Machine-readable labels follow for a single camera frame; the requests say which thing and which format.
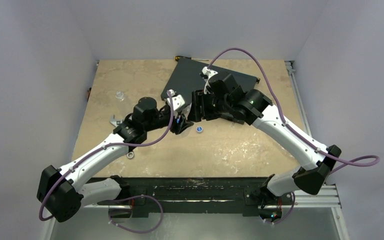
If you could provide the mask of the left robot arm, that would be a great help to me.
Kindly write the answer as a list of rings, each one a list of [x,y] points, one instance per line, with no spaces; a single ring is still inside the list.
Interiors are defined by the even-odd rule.
[[[76,160],[60,167],[47,166],[40,175],[36,198],[40,201],[38,217],[45,222],[65,222],[80,208],[101,201],[126,203],[129,191],[122,179],[110,176],[89,183],[99,171],[135,148],[157,144],[169,132],[180,134],[186,128],[191,105],[176,94],[157,108],[152,97],[143,97],[101,143]]]

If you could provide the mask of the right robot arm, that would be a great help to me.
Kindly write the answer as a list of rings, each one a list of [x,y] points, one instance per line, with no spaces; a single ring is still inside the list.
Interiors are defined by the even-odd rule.
[[[203,90],[192,92],[188,120],[210,121],[222,115],[230,115],[264,132],[299,162],[298,169],[274,174],[262,185],[260,196],[268,204],[296,190],[317,195],[333,170],[333,158],[342,152],[336,145],[326,146],[313,139],[289,122],[270,98],[257,89],[244,91],[227,72],[213,74]]]

